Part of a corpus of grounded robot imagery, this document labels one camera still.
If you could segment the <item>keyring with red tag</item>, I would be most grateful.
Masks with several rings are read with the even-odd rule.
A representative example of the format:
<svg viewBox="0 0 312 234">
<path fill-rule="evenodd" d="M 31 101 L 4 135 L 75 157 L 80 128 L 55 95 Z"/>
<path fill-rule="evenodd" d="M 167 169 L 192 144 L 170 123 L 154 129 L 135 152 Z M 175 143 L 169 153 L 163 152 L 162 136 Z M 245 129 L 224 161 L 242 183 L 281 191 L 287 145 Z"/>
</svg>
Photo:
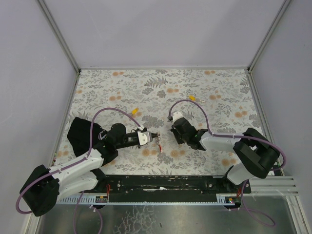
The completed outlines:
<svg viewBox="0 0 312 234">
<path fill-rule="evenodd" d="M 159 152 L 162 153 L 162 146 L 161 146 L 161 136 L 160 133 L 157 133 L 157 137 L 156 137 L 156 143 L 159 147 Z"/>
</svg>

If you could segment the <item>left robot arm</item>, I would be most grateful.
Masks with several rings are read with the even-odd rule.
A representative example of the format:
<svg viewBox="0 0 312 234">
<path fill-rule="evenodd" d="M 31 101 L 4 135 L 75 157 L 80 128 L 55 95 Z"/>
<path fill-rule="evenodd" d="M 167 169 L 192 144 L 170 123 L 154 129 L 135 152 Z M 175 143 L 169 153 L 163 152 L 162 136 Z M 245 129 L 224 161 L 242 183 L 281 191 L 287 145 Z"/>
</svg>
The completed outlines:
<svg viewBox="0 0 312 234">
<path fill-rule="evenodd" d="M 98 124 L 72 124 L 67 135 L 76 158 L 50 168 L 37 166 L 19 192 L 30 213 L 39 217 L 48 213 L 58 201 L 78 192 L 92 190 L 104 178 L 100 168 L 118 156 L 118 150 L 141 147 L 153 138 L 146 128 L 127 133 L 121 123 L 109 131 Z"/>
</svg>

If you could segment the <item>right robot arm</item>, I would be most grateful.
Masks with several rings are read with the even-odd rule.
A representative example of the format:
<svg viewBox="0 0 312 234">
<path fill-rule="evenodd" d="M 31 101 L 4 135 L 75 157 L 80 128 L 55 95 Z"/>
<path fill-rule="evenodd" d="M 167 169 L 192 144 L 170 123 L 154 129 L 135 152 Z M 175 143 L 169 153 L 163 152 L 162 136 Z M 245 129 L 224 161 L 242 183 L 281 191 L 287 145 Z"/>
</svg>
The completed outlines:
<svg viewBox="0 0 312 234">
<path fill-rule="evenodd" d="M 264 179 L 279 158 L 281 152 L 253 128 L 240 135 L 213 133 L 207 129 L 197 130 L 184 117 L 169 117 L 178 144 L 186 143 L 194 150 L 216 150 L 235 153 L 240 163 L 231 167 L 225 178 L 239 185 L 252 177 Z"/>
</svg>

